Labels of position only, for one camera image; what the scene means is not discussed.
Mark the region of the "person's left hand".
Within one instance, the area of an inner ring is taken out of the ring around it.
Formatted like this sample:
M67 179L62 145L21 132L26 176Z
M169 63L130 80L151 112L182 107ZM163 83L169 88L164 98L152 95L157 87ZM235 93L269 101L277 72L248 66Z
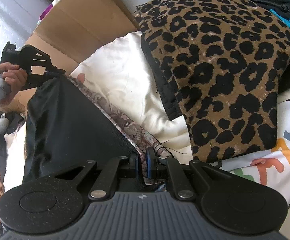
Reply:
M8 106L27 81L27 72L18 64L5 62L0 64L0 75L10 86L10 93L0 100L0 107Z

